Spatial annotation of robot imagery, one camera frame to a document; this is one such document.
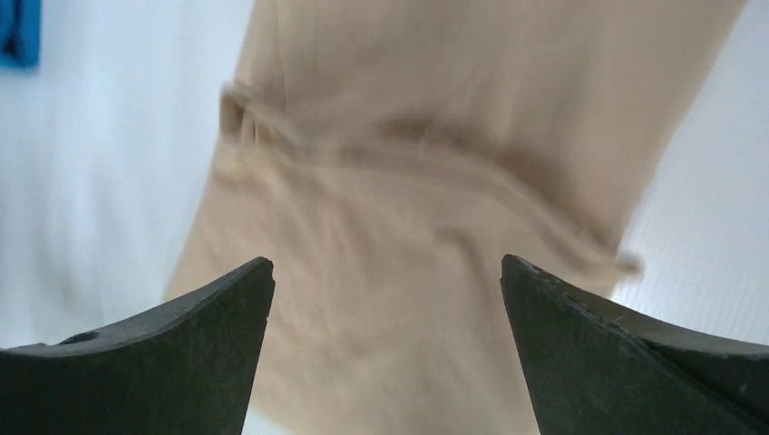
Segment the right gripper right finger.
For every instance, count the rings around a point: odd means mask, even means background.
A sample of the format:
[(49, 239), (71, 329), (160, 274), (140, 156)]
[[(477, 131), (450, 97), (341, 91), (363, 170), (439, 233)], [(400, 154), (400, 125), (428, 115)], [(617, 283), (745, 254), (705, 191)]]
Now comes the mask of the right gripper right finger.
[(501, 292), (543, 434), (765, 434), (765, 345), (669, 324), (512, 255)]

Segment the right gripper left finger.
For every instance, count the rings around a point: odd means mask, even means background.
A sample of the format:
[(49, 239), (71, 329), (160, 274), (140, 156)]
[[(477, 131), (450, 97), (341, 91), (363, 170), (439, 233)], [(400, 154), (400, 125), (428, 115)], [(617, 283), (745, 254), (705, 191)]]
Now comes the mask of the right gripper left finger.
[(4, 434), (239, 434), (275, 289), (253, 259), (58, 344), (1, 352)]

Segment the beige t-shirt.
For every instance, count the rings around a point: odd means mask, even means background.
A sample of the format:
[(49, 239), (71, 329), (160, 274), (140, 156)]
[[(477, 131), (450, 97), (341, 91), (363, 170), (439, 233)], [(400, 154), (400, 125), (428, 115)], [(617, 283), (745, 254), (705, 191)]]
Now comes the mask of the beige t-shirt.
[(258, 1), (176, 297), (276, 291), (251, 403), (296, 434), (533, 434), (500, 290), (607, 296), (741, 1)]

